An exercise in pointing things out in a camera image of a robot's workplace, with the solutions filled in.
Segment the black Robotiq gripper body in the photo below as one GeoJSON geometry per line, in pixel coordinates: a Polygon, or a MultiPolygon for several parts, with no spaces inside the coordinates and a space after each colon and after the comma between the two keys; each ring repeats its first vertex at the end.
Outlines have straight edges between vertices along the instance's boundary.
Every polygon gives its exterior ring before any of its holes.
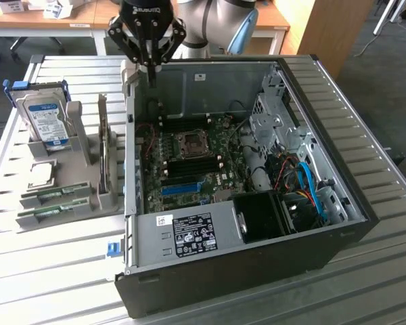
{"type": "Polygon", "coordinates": [[[160,41],[173,21],[170,1],[121,1],[119,16],[139,41],[160,41]]]}

